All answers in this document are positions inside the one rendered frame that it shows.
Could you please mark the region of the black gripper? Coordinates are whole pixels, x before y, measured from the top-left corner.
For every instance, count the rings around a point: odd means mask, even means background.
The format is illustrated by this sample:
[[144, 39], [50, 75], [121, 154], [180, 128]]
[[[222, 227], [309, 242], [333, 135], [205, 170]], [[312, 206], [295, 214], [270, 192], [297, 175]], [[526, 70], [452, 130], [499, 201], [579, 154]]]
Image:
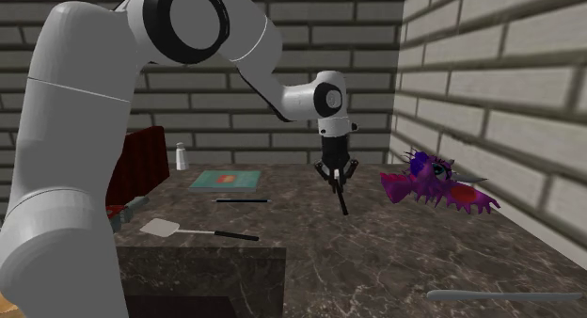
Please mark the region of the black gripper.
[[323, 136], [322, 142], [322, 162], [316, 162], [314, 167], [324, 181], [336, 192], [336, 179], [330, 170], [338, 169], [338, 185], [340, 192], [347, 181], [351, 179], [357, 169], [358, 160], [351, 159], [348, 152], [348, 135], [342, 136]]

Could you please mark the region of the black stick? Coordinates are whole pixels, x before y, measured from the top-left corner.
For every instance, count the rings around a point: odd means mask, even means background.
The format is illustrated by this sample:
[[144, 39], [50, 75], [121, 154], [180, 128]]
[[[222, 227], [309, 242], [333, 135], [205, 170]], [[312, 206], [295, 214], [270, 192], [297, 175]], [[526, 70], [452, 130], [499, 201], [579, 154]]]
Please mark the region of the black stick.
[[342, 191], [342, 186], [341, 186], [340, 180], [335, 180], [335, 186], [336, 186], [336, 194], [338, 196], [340, 206], [341, 206], [341, 212], [343, 215], [349, 215], [348, 209], [347, 209], [344, 197], [343, 197], [343, 191]]

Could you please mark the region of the purple bird toy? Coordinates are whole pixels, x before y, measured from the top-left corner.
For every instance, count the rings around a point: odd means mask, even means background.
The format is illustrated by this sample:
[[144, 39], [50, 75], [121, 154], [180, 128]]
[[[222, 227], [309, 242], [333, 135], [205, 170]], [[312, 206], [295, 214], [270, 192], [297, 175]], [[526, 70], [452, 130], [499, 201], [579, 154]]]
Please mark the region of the purple bird toy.
[[444, 160], [425, 151], [410, 151], [406, 156], [407, 170], [380, 174], [380, 183], [392, 203], [413, 194], [415, 200], [424, 197], [426, 203], [433, 201], [435, 206], [445, 199], [447, 207], [454, 204], [458, 211], [464, 209], [468, 214], [472, 206], [477, 207], [479, 214], [483, 211], [490, 214], [492, 207], [500, 208], [494, 198], [471, 186], [485, 178], [454, 172], [452, 159]]

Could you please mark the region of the teal book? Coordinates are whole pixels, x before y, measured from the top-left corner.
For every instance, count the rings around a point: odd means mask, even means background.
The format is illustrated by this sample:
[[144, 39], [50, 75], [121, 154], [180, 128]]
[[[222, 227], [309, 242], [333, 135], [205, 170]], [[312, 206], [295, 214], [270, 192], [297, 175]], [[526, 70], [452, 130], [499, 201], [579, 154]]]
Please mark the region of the teal book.
[[258, 170], [205, 170], [188, 187], [197, 193], [252, 193], [257, 189]]

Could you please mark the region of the white salt shaker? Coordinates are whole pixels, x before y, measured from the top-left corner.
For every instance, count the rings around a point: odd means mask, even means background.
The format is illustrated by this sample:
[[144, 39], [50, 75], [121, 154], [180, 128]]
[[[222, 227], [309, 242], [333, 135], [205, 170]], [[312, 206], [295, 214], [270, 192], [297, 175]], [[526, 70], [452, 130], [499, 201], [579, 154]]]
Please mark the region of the white salt shaker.
[[189, 162], [187, 160], [187, 151], [182, 142], [176, 144], [176, 169], [179, 171], [187, 170]]

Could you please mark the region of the marbled robot stand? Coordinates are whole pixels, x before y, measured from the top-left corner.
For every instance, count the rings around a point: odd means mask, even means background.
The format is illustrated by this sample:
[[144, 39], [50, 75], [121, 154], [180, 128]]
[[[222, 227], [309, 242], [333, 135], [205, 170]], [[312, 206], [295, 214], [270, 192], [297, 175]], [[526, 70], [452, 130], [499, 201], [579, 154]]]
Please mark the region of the marbled robot stand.
[[284, 247], [119, 246], [130, 318], [283, 318]]

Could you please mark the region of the dark red chair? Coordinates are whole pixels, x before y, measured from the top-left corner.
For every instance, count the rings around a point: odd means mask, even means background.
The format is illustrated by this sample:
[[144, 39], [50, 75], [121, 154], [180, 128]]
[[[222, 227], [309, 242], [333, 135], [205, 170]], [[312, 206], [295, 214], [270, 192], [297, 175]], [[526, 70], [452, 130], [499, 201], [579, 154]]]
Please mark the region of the dark red chair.
[[165, 131], [151, 126], [125, 136], [113, 171], [105, 205], [124, 205], [144, 197], [169, 177]]

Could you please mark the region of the grey knife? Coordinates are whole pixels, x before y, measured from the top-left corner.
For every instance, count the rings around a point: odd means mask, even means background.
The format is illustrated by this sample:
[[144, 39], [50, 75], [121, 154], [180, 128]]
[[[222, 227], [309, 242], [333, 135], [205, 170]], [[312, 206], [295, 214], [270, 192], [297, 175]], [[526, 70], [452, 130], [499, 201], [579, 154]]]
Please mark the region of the grey knife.
[[570, 301], [582, 298], [582, 293], [491, 293], [463, 290], [433, 290], [426, 294], [430, 300], [481, 300], [509, 301]]

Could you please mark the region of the red and grey tool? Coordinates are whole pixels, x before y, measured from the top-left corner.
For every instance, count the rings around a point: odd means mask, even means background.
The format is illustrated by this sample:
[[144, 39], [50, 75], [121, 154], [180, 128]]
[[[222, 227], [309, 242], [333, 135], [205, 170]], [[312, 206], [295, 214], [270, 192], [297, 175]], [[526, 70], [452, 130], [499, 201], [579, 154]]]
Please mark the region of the red and grey tool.
[[150, 199], [145, 196], [135, 197], [124, 205], [110, 205], [106, 207], [106, 213], [112, 227], [113, 232], [120, 231], [125, 223], [129, 223], [135, 210], [146, 205]]

